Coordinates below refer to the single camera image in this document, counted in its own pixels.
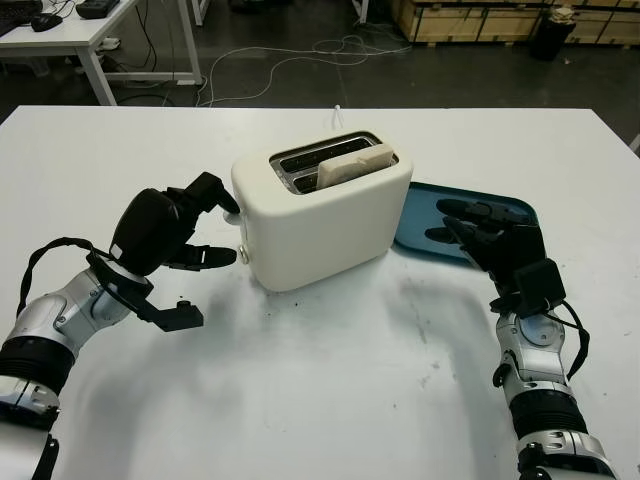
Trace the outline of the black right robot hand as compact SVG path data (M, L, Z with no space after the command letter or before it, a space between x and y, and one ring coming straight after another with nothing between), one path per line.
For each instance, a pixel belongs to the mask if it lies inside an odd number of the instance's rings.
M542 232L536 221L507 207L486 202L440 199L441 227L425 236L456 244L480 270L489 274L498 294L517 291L514 273L546 258Z

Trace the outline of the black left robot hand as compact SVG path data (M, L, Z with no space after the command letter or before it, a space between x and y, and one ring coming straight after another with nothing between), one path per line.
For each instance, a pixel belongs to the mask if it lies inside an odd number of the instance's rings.
M139 276L147 276L161 266L200 271L231 265L237 258L235 250L188 243L199 215L217 206L233 215L240 213L222 180L208 172L184 189L144 189L120 218L110 254L119 265Z

